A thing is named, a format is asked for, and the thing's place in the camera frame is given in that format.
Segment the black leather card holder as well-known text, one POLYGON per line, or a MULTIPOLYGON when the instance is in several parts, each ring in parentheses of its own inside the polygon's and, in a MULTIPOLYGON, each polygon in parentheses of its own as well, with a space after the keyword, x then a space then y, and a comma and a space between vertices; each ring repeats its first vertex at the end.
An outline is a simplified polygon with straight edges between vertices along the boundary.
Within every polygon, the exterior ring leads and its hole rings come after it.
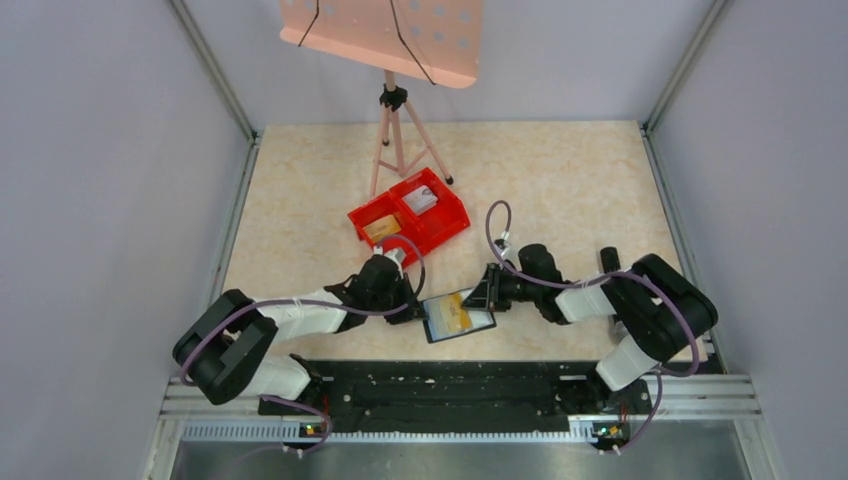
POLYGON ((462 304, 472 293, 464 289, 422 302, 423 329, 430 344, 460 338, 497 326, 495 316, 485 310, 467 310, 462 304))

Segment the gold card from holder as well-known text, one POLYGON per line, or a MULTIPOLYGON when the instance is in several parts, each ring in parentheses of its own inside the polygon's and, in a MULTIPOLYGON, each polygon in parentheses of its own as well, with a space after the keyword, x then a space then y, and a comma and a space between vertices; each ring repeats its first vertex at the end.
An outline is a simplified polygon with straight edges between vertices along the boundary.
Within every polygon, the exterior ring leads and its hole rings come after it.
POLYGON ((462 301, 463 297, 460 293, 452 293, 436 302, 436 311, 439 315, 436 326, 440 335, 464 333, 472 327, 470 314, 462 308, 462 301))

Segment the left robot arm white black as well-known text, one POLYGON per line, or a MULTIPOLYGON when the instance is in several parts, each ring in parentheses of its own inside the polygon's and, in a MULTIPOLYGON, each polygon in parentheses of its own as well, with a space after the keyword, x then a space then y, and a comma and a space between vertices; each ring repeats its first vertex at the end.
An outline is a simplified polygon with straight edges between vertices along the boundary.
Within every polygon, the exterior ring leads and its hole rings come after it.
POLYGON ((239 289, 225 291, 172 349, 181 381, 213 405, 241 395, 271 395, 297 413, 314 410, 321 397, 318 374, 294 355, 272 355, 271 348, 347 332, 371 317, 391 325, 422 318, 418 294, 402 269, 404 258, 400 248, 376 250, 358 273, 300 297, 254 300, 239 289))

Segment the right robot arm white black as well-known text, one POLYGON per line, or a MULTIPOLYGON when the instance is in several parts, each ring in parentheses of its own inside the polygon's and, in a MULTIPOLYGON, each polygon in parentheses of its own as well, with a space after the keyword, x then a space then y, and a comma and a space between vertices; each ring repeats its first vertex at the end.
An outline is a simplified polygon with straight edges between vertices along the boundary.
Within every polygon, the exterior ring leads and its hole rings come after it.
POLYGON ((530 302, 558 325, 596 317, 617 320, 625 335, 597 362, 586 385, 589 404, 600 412, 622 404, 626 387, 643 374, 686 348, 696 349, 697 338, 718 321, 712 301, 656 254, 582 283, 565 281, 542 244, 521 248, 518 261, 488 264, 463 307, 505 312, 515 302, 530 302))

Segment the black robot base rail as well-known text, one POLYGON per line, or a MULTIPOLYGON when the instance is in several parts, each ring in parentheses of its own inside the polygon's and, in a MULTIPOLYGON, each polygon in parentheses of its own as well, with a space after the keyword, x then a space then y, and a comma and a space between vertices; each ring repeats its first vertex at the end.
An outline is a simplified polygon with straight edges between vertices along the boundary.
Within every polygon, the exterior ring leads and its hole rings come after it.
POLYGON ((645 375, 603 395, 585 362, 316 363, 298 407, 244 395, 215 406, 171 383, 160 417, 186 440, 327 443, 589 443, 609 449, 642 424, 759 417, 743 375, 645 375))

